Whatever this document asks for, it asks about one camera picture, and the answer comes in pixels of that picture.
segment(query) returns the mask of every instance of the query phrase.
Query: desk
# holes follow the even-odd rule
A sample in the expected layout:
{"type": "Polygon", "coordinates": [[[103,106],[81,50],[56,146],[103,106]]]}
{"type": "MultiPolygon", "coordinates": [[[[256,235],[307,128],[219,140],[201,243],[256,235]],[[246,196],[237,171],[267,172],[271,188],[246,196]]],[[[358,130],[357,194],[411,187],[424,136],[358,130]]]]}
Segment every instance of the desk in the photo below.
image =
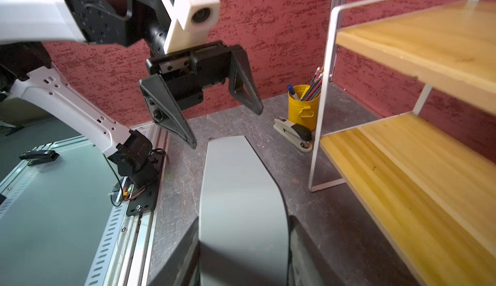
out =
{"type": "MultiPolygon", "coordinates": [[[[325,133],[377,119],[334,86],[327,99],[325,133]]],[[[155,209],[149,281],[198,215],[208,139],[245,135],[281,188],[288,213],[310,229],[324,258],[346,284],[417,285],[346,184],[317,193],[308,190],[312,154],[298,152],[272,127],[274,118],[287,116],[288,96],[268,98],[263,104],[260,116],[239,106],[189,120],[198,140],[196,150],[174,135],[169,137],[169,165],[155,209]]],[[[314,184],[340,178],[324,153],[319,153],[314,184]]]]}

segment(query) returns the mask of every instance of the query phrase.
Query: white metal shelf frame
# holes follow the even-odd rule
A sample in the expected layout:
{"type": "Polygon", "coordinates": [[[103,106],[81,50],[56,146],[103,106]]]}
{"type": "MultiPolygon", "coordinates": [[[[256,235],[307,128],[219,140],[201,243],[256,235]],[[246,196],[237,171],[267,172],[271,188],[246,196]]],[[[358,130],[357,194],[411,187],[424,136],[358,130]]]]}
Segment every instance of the white metal shelf frame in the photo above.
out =
{"type": "MultiPolygon", "coordinates": [[[[322,121],[324,119],[324,108],[326,104],[326,97],[327,97],[327,88],[329,86],[329,81],[332,81],[332,73],[334,72],[334,63],[336,59],[336,33],[338,28],[341,25],[341,18],[342,18],[342,13],[344,10],[347,9],[352,9],[352,8],[357,8],[357,7],[362,7],[370,4],[376,4],[380,2],[385,2],[388,0],[362,0],[354,3],[349,3],[349,4],[341,4],[345,0],[333,0],[332,1],[332,9],[330,13],[330,18],[329,18],[329,29],[327,32],[327,43],[325,46],[325,56],[324,56],[324,75],[323,78],[327,78],[327,80],[322,81],[322,92],[320,93],[320,98],[319,98],[319,113],[317,116],[317,128],[315,131],[315,143],[313,145],[313,154],[312,154],[312,165],[310,168],[310,177],[308,179],[308,188],[314,192],[322,189],[326,189],[329,187],[337,186],[340,184],[345,183],[343,178],[327,182],[324,184],[312,186],[313,183],[313,174],[315,171],[315,163],[317,160],[317,153],[319,151],[319,142],[320,142],[320,137],[321,137],[321,131],[322,131],[322,121]]],[[[422,92],[420,93],[420,96],[417,99],[417,103],[415,104],[414,109],[412,112],[415,115],[418,115],[420,111],[422,110],[422,107],[425,104],[425,101],[427,101],[427,98],[429,97],[429,94],[431,93],[432,86],[430,84],[425,84],[422,92]]]]}

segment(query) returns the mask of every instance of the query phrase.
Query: screw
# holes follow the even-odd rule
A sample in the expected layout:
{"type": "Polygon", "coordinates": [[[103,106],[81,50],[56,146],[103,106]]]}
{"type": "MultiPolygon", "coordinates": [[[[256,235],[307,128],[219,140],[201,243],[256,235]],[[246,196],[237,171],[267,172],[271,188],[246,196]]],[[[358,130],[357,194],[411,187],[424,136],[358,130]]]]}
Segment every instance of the screw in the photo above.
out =
{"type": "Polygon", "coordinates": [[[153,118],[159,121],[162,120],[162,113],[160,112],[159,109],[155,109],[153,111],[153,118]]]}

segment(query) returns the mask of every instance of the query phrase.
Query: wire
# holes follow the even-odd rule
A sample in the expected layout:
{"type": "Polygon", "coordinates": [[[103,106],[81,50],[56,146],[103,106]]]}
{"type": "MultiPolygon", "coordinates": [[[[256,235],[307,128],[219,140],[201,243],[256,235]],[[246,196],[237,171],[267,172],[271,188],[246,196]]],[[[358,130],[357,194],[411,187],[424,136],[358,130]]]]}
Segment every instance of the wire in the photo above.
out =
{"type": "Polygon", "coordinates": [[[136,199],[136,197],[137,197],[137,196],[139,196],[140,194],[142,194],[143,192],[145,192],[145,191],[146,191],[146,186],[141,187],[141,189],[143,189],[143,190],[141,190],[140,192],[138,192],[138,194],[137,194],[137,195],[132,196],[132,197],[130,197],[130,198],[126,197],[123,201],[129,201],[129,200],[132,200],[132,199],[136,199]]]}
{"type": "MultiPolygon", "coordinates": [[[[123,180],[124,177],[121,178],[121,179],[119,179],[119,177],[117,176],[117,174],[114,171],[114,168],[112,167],[112,165],[110,165],[110,162],[107,160],[107,157],[105,157],[105,155],[103,153],[102,153],[102,155],[103,155],[103,159],[105,159],[105,161],[107,161],[107,164],[108,164],[109,168],[112,170],[112,173],[114,173],[114,176],[117,179],[117,183],[119,184],[119,187],[121,187],[121,196],[123,196],[124,195],[124,190],[122,189],[121,180],[123,180]]],[[[112,205],[115,206],[115,207],[119,207],[119,206],[121,206],[122,201],[119,202],[119,205],[115,205],[114,204],[114,201],[112,200],[112,194],[110,194],[110,203],[112,203],[112,205]]]]}
{"type": "Polygon", "coordinates": [[[107,161],[107,164],[108,164],[109,168],[112,170],[112,173],[114,173],[115,178],[117,178],[117,181],[121,181],[121,179],[115,173],[114,168],[112,167],[112,165],[110,165],[110,162],[108,161],[107,157],[105,157],[105,155],[103,153],[102,153],[102,155],[103,155],[103,158],[105,158],[105,161],[107,161]]]}

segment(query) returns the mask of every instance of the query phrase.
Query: wooden shelf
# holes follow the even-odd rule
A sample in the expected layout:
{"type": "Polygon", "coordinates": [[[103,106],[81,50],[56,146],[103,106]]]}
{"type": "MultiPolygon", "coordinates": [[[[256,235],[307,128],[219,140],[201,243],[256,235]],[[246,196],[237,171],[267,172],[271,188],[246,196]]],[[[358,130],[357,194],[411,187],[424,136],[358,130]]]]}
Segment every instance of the wooden shelf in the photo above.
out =
{"type": "Polygon", "coordinates": [[[336,43],[496,114],[496,3],[461,2],[338,31],[336,43]]]}
{"type": "Polygon", "coordinates": [[[413,114],[320,140],[417,279],[496,283],[496,165],[413,114]]]}

